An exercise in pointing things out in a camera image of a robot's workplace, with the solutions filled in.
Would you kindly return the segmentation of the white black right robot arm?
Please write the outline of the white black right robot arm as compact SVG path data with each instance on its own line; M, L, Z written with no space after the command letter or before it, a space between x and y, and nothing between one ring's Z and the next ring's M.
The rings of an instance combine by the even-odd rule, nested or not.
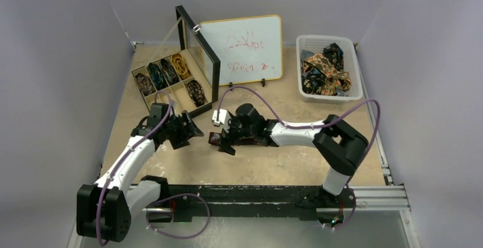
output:
M232 156L236 145L316 148L330 166L320 190L321 202L326 206L340 202L342 190L362 163L370 144L337 115L312 123L290 123L265 119L250 103L240 105L234 114L226 109L214 111L212 124L223 129L211 138L210 144Z

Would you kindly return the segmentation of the dark red patterned tie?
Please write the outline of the dark red patterned tie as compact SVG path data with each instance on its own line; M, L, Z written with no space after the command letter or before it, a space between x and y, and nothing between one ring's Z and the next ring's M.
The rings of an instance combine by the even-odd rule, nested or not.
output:
M210 132L209 138L208 138L208 143L210 145L219 145L219 141L221 139L221 133L216 133L216 132ZM231 142L231 145L261 145L260 142L256 141L253 138L239 138L235 139L234 141Z

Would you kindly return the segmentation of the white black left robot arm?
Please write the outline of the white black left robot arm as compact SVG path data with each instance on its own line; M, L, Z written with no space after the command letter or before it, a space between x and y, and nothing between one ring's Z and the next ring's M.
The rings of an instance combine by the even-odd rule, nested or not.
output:
M146 206L173 208L179 195L171 194L166 178L145 176L136 187L131 185L165 141L179 149L188 146L191 138L203 135L187 111L177 114L171 104L152 104L150 113L132 129L114 164L93 184L84 184L77 191L77 234L96 238L100 246L121 242L132 219Z

